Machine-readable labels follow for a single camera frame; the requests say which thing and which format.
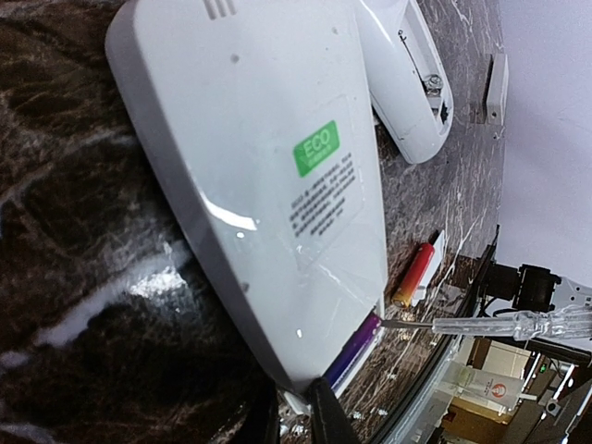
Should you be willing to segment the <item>clear handle screwdriver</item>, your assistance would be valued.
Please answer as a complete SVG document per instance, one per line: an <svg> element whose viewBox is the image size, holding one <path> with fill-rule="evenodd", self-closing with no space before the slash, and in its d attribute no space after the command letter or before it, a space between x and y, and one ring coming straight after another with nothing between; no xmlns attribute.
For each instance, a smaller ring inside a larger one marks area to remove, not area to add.
<svg viewBox="0 0 592 444"><path fill-rule="evenodd" d="M591 337L591 307L571 305L549 313L517 311L502 317L434 318L430 323L380 319L381 327L428 329L441 335L531 339L585 339Z"/></svg>

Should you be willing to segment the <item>slim white remote control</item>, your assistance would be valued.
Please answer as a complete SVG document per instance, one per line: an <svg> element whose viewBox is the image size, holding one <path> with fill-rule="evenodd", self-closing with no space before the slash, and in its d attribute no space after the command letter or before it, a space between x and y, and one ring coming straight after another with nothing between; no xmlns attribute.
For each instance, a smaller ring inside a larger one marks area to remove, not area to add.
<svg viewBox="0 0 592 444"><path fill-rule="evenodd" d="M504 124L508 87L508 57L505 54L495 54L491 57L485 100L486 121L489 125Z"/></svg>

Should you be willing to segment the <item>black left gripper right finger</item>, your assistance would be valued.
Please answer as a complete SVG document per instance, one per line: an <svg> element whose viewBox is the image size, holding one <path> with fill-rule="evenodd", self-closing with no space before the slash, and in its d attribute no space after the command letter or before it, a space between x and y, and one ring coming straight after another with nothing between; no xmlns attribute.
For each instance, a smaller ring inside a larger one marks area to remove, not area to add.
<svg viewBox="0 0 592 444"><path fill-rule="evenodd" d="M319 377L312 382L308 390L308 398L312 407L313 443L359 442L326 379Z"/></svg>

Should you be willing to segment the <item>white battery cover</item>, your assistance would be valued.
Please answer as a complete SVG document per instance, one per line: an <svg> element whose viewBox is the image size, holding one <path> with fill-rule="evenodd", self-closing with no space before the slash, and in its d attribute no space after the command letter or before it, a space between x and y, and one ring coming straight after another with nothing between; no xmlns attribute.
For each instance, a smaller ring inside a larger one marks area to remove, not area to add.
<svg viewBox="0 0 592 444"><path fill-rule="evenodd" d="M424 276L419 282L417 290L415 291L412 298L412 307L415 307L420 301L423 301L427 296L427 288L432 281L433 277L437 274L440 265L444 259L445 247L446 247L446 230L443 229L439 232L435 241L433 242L434 254L430 259Z"/></svg>

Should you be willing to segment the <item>white remote with green buttons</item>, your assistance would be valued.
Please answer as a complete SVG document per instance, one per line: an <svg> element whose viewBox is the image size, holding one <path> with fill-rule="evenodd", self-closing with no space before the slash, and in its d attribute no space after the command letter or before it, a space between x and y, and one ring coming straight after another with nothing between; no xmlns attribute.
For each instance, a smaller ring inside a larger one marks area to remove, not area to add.
<svg viewBox="0 0 592 444"><path fill-rule="evenodd" d="M350 1L127 1L105 52L207 279L295 413L384 312L376 135Z"/></svg>

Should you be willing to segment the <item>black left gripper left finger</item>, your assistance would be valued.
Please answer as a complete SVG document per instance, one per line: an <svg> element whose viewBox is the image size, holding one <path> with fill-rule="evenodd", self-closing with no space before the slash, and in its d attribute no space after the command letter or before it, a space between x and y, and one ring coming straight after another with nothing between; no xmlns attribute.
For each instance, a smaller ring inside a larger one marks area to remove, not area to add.
<svg viewBox="0 0 592 444"><path fill-rule="evenodd" d="M266 377L244 422L229 443L278 444L279 429L276 383L273 379Z"/></svg>

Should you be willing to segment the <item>white remote with compartment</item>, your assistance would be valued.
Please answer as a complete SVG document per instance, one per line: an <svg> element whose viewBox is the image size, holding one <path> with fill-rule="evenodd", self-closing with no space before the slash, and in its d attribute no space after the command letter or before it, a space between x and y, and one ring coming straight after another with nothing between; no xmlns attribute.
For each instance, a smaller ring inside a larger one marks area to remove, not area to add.
<svg viewBox="0 0 592 444"><path fill-rule="evenodd" d="M447 140L454 103L438 49L417 2L355 1L371 103L409 164Z"/></svg>

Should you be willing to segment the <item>blue purple battery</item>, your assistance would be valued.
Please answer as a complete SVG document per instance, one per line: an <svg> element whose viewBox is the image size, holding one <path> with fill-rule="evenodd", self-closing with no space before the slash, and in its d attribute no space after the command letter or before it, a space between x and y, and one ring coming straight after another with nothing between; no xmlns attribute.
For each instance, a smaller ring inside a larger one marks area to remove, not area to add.
<svg viewBox="0 0 592 444"><path fill-rule="evenodd" d="M380 324L380 317L375 312L371 312L343 346L324 374L324 378L333 390L339 387L363 351L371 344Z"/></svg>

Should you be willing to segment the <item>red orange battery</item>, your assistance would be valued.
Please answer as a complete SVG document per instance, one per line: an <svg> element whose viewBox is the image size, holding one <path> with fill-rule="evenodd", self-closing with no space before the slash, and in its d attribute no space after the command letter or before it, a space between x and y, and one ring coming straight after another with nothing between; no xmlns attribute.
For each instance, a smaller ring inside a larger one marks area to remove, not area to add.
<svg viewBox="0 0 592 444"><path fill-rule="evenodd" d="M424 277L426 270L435 253L435 247L430 243L422 243L407 270L401 284L392 297L392 302L399 308L408 308L413 296Z"/></svg>

